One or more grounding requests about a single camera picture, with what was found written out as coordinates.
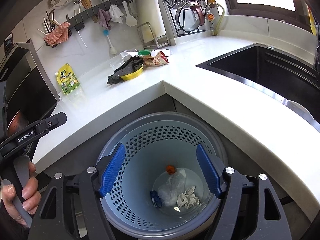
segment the perforated basket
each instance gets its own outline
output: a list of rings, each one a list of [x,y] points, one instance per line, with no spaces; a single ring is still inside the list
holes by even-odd
[[[118,131],[103,148],[110,155],[118,142],[126,157],[110,194],[101,200],[108,221],[120,231],[140,239],[173,239],[201,226],[220,201],[210,193],[196,159],[201,143],[207,154],[227,164],[224,147],[206,124],[185,114],[162,112],[141,117]],[[150,191],[165,183],[165,167],[186,170],[186,188],[196,186],[201,206],[179,212],[155,208]]]

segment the human hand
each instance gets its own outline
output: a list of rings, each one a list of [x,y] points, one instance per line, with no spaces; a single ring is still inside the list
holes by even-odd
[[[29,173],[30,176],[36,171],[36,166],[29,162]],[[38,180],[35,177],[30,177],[26,186],[22,190],[22,197],[26,200],[23,202],[23,208],[30,214],[34,215],[36,213],[36,209],[41,200],[41,194],[37,191],[38,188]],[[19,224],[23,226],[27,226],[27,223],[21,217],[19,212],[16,210],[15,206],[13,205],[12,201],[16,195],[16,190],[14,186],[8,185],[2,188],[2,200],[4,206],[8,212],[8,214],[16,220]]]

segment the kitchen sink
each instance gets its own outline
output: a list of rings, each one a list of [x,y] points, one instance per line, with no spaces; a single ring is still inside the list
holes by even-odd
[[[255,44],[197,67],[228,76],[268,94],[320,132],[320,73],[308,63],[272,47]]]

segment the yellow sauce pouch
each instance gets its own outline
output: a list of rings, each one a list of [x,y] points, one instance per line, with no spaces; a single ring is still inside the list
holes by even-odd
[[[57,74],[57,81],[65,95],[80,85],[71,66],[67,63],[63,65]]]

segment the white cloth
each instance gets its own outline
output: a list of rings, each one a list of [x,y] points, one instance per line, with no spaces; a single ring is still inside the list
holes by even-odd
[[[178,196],[177,204],[178,208],[185,206],[186,209],[193,207],[195,205],[201,205],[199,199],[196,197],[193,192],[195,191],[196,186],[191,186],[184,193],[181,193]]]
[[[117,22],[122,24],[122,16],[124,15],[122,11],[116,6],[115,4],[112,4],[109,9],[109,14],[111,16],[112,22]]]

